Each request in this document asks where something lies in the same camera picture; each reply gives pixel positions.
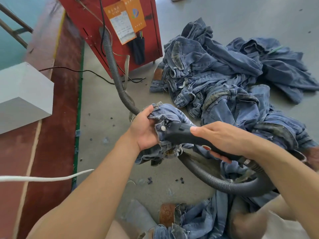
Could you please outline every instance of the logo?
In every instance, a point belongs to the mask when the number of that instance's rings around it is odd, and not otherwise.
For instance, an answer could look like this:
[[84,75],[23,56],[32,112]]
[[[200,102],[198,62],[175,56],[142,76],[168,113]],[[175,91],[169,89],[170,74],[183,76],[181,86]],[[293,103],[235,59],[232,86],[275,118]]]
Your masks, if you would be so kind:
[[138,10],[136,8],[133,8],[133,18],[137,18],[138,17]]

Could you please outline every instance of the orange paper label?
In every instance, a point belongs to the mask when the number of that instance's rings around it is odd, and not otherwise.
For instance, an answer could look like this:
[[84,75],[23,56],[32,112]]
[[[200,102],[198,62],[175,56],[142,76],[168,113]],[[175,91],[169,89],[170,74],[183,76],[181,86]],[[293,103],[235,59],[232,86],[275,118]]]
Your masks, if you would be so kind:
[[136,38],[124,2],[118,1],[104,8],[121,44],[126,44]]
[[127,10],[134,32],[138,32],[146,27],[144,14],[139,0],[121,0]]

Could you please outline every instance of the left hand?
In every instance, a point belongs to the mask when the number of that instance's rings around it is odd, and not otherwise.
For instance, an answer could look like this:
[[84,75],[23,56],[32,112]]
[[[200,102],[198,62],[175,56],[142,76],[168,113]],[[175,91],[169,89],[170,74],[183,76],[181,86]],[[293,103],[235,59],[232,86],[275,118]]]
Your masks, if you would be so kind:
[[134,140],[136,140],[140,151],[151,148],[159,143],[159,139],[154,128],[156,120],[147,118],[153,110],[153,106],[150,105],[138,113],[128,130]]

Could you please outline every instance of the red machine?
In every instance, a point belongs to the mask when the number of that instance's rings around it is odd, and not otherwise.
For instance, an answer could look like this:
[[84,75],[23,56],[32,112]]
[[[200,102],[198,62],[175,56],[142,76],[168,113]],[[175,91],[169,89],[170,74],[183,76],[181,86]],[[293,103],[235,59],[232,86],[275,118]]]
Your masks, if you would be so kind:
[[[101,52],[101,35],[99,27],[102,27],[102,23],[98,20],[102,20],[102,12],[100,6],[100,0],[59,0],[62,6],[65,8],[68,16],[71,18],[75,26],[79,29],[81,36],[90,45],[94,54],[97,56],[103,67],[111,76],[111,72],[108,68],[106,58]],[[120,0],[102,0],[103,8],[114,4]],[[144,19],[146,27],[142,29],[143,37],[145,39],[145,62],[141,65],[137,65],[134,60],[130,61],[130,71],[155,61],[163,56],[162,45],[160,40],[160,30],[157,20],[157,11],[155,0],[140,0],[142,10],[144,13]],[[106,13],[103,11],[106,27],[110,30],[113,36],[113,51],[119,55],[115,55],[118,66],[124,70],[125,55],[133,54],[128,44],[122,45],[118,39]],[[123,71],[119,69],[119,74],[124,75]]]

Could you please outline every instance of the red button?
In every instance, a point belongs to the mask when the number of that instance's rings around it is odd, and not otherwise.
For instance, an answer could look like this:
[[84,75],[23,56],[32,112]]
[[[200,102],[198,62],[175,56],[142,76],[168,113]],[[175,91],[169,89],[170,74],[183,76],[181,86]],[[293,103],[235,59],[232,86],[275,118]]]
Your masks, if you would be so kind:
[[206,149],[206,150],[211,150],[211,148],[209,147],[209,146],[206,146],[206,145],[202,145],[202,147],[204,148],[204,149]]

